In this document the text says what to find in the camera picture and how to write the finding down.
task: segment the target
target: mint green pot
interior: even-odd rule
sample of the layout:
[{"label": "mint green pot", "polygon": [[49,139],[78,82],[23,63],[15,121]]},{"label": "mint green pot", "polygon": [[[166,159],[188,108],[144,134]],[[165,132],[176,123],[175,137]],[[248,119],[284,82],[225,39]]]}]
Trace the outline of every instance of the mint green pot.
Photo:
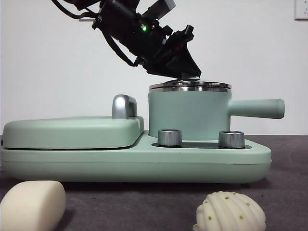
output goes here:
[{"label": "mint green pot", "polygon": [[149,135],[160,129],[180,129],[184,140],[217,140],[230,130],[231,116],[284,117],[281,99],[231,100],[231,86],[202,81],[152,85],[149,92]]}]

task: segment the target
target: metal pot lid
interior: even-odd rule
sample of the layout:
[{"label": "metal pot lid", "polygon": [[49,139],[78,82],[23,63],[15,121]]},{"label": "metal pot lid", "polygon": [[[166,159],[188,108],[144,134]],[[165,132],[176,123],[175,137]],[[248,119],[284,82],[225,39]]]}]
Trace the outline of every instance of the metal pot lid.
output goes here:
[{"label": "metal pot lid", "polygon": [[218,82],[205,82],[199,79],[182,79],[182,80],[172,80],[166,83],[154,84],[150,86],[150,90],[158,88],[172,88],[172,87],[203,87],[203,88],[221,88],[221,89],[231,89],[231,85],[227,83]]}]

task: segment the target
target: pot handle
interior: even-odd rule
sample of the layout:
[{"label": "pot handle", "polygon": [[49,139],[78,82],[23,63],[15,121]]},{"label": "pot handle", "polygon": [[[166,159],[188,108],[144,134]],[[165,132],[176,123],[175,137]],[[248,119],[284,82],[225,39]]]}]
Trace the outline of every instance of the pot handle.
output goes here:
[{"label": "pot handle", "polygon": [[231,100],[229,115],[281,119],[284,117],[284,101],[266,100]]}]

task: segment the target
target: mint green appliance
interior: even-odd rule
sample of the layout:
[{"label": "mint green appliance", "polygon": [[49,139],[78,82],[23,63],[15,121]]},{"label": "mint green appliance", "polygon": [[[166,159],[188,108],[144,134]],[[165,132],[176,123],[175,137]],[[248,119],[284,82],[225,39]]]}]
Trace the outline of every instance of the mint green appliance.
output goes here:
[{"label": "mint green appliance", "polygon": [[150,131],[136,100],[117,95],[112,116],[8,123],[1,162],[23,180],[249,183],[265,177],[270,149],[222,131],[231,115],[283,114],[282,100],[232,101],[230,85],[172,81],[150,87]]}]

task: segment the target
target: mint green base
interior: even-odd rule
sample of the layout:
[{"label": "mint green base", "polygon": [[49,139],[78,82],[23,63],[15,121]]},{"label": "mint green base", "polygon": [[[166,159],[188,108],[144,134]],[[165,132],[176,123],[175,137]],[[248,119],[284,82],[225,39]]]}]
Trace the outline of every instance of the mint green base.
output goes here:
[{"label": "mint green base", "polygon": [[5,171],[22,180],[68,182],[250,183],[265,177],[270,149],[245,140],[251,149],[154,147],[144,132],[130,148],[92,151],[1,149]]}]

